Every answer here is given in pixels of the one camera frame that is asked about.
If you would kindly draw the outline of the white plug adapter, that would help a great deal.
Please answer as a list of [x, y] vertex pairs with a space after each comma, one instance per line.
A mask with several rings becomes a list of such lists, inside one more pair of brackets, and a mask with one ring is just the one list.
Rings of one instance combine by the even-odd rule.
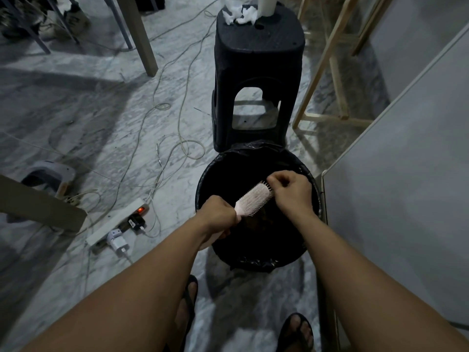
[[129, 245], [122, 236], [122, 231], [120, 229], [109, 231], [106, 236], [106, 242], [117, 255], [125, 256], [127, 254]]

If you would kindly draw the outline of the white power strip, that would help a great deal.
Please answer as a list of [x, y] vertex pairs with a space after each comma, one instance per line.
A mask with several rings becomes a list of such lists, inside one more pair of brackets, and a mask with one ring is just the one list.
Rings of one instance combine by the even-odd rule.
[[92, 233], [86, 238], [85, 243], [89, 247], [93, 247], [102, 240], [106, 241], [108, 233], [114, 229], [117, 229], [122, 222], [127, 222], [127, 218], [129, 216], [134, 213], [145, 215], [148, 210], [148, 203], [146, 203], [141, 198], [137, 198], [126, 207], [123, 207], [120, 209], [120, 211], [108, 218], [96, 232]]

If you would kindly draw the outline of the wooden board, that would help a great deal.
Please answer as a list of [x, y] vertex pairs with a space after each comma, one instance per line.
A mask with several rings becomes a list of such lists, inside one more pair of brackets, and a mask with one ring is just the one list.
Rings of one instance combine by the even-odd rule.
[[4, 175], [0, 175], [0, 213], [73, 232], [81, 229], [87, 217], [84, 209]]

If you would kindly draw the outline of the person's right hand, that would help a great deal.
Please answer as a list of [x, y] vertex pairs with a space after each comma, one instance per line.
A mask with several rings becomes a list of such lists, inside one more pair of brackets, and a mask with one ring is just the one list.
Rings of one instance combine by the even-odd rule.
[[277, 206], [294, 224], [318, 220], [312, 206], [312, 184], [294, 171], [276, 171], [267, 177]]

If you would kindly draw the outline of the black plug adapter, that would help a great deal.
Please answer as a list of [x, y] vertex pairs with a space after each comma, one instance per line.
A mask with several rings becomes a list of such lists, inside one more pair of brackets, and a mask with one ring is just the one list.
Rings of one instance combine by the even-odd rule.
[[127, 222], [130, 225], [132, 231], [136, 233], [145, 231], [145, 219], [140, 213], [133, 213], [132, 215], [130, 215], [127, 218]]

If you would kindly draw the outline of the white cabinet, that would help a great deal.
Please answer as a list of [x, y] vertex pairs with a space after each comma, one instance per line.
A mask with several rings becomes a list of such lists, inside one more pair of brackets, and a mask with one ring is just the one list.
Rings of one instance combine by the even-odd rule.
[[469, 0], [392, 0], [356, 60], [375, 119], [326, 221], [469, 340]]

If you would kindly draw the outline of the person's left hand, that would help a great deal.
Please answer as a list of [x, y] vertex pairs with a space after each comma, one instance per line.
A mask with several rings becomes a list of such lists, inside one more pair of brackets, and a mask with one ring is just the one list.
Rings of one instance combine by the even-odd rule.
[[193, 217], [194, 228], [200, 240], [198, 251], [208, 248], [221, 236], [226, 236], [241, 217], [222, 197], [212, 195]]

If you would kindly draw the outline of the wooden table leg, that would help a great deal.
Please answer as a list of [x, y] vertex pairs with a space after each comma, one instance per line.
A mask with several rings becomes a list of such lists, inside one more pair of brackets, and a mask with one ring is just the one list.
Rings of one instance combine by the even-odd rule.
[[149, 77], [156, 76], [158, 65], [135, 0], [116, 0]]

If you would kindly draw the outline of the grey metal chair legs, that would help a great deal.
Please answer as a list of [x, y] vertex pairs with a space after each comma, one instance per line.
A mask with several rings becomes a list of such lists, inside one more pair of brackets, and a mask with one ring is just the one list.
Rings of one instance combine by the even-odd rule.
[[112, 48], [92, 38], [91, 17], [78, 0], [0, 0], [0, 46], [31, 41], [49, 54], [48, 42], [70, 40], [113, 53], [132, 51], [134, 48], [114, 1], [103, 1], [120, 29], [125, 46]]

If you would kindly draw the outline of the white nail lamp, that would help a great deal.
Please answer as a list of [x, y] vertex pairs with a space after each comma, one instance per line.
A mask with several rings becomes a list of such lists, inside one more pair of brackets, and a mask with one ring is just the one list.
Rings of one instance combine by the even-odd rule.
[[30, 188], [50, 189], [54, 197], [64, 199], [75, 177], [76, 170], [72, 167], [50, 160], [43, 160], [35, 162], [28, 168], [20, 183]]

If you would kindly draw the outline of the person's left forearm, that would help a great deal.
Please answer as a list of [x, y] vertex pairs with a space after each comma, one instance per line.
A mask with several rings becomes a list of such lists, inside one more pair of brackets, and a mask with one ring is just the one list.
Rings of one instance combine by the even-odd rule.
[[192, 217], [21, 352], [163, 352], [208, 225]]

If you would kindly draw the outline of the crumpled white tissue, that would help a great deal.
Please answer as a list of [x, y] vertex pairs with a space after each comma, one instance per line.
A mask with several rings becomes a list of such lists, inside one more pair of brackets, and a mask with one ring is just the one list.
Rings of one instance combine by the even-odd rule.
[[258, 10], [252, 6], [243, 6], [243, 3], [239, 0], [226, 0], [225, 9], [222, 9], [222, 14], [227, 25], [254, 25], [259, 18], [260, 14]]

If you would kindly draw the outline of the pink hair brush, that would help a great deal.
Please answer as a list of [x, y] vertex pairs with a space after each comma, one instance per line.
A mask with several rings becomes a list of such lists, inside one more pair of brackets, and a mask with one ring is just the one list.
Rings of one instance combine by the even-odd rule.
[[241, 219], [254, 216], [273, 197], [272, 189], [264, 182], [257, 184], [237, 200], [233, 206]]

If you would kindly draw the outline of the person's right forearm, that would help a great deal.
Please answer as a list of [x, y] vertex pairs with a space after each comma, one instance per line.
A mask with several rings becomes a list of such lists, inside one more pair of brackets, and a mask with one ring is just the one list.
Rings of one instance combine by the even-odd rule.
[[288, 217], [302, 234], [357, 352], [469, 352], [469, 341], [461, 333], [312, 210], [295, 209]]

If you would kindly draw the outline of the pair of sneakers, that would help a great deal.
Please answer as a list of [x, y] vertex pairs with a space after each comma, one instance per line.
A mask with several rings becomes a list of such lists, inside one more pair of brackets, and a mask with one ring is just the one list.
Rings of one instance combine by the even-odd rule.
[[[20, 17], [42, 40], [70, 39], [66, 27], [48, 0], [8, 0], [15, 7]], [[51, 0], [74, 36], [79, 36], [91, 25], [90, 19], [83, 12], [76, 0]], [[30, 38], [27, 29], [18, 17], [0, 0], [0, 34], [8, 41], [20, 41]]]

